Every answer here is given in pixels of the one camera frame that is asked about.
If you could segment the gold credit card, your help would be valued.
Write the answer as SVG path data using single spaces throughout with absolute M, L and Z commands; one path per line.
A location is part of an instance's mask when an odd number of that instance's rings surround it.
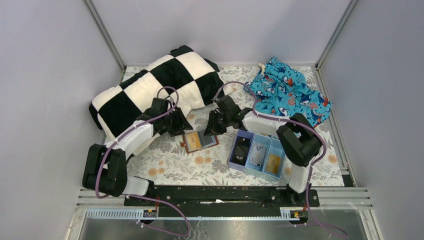
M 197 131 L 187 133 L 185 135 L 185 142 L 188 151 L 195 151 L 202 147 L 202 143 Z
M 281 163 L 281 157 L 270 153 L 267 157 L 265 171 L 271 174 L 277 174 Z

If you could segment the brown leather card holder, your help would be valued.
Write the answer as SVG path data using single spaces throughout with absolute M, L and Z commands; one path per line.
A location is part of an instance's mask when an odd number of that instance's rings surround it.
M 219 145 L 217 136 L 206 136 L 205 129 L 183 134 L 182 142 L 180 143 L 180 146 L 183 147 L 188 154 L 217 145 Z

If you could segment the grey credit card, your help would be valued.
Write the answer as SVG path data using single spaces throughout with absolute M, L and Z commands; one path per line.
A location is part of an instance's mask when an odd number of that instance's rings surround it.
M 254 142 L 250 149 L 249 163 L 261 167 L 264 162 L 266 146 L 262 143 Z

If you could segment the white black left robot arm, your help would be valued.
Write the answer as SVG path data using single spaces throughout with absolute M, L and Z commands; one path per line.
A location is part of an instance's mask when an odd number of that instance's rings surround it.
M 149 181 L 130 176 L 127 161 L 142 145 L 156 135 L 170 136 L 192 130 L 182 109 L 168 99 L 155 97 L 151 107 L 136 117 L 135 121 L 115 140 L 106 144 L 93 144 L 87 154 L 82 186 L 106 196 L 144 196 Z

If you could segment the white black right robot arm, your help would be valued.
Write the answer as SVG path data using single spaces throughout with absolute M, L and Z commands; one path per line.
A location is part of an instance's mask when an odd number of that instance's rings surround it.
M 276 137 L 292 164 L 288 186 L 299 194 L 308 189 L 312 160 L 325 143 L 303 114 L 295 113 L 290 117 L 259 114 L 249 107 L 241 109 L 228 95 L 216 99 L 215 103 L 217 109 L 209 113 L 205 136 L 222 135 L 232 127 Z

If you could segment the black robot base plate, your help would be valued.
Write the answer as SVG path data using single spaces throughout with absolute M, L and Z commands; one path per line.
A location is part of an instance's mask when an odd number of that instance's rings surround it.
M 300 211 L 307 207 L 320 206 L 316 190 L 296 193 L 284 187 L 275 186 L 176 186 L 156 185 L 149 187 L 147 200 L 129 197 L 124 200 L 126 207 L 171 208 L 176 206 L 182 213 L 188 209 L 255 210 L 259 208 L 293 208 Z

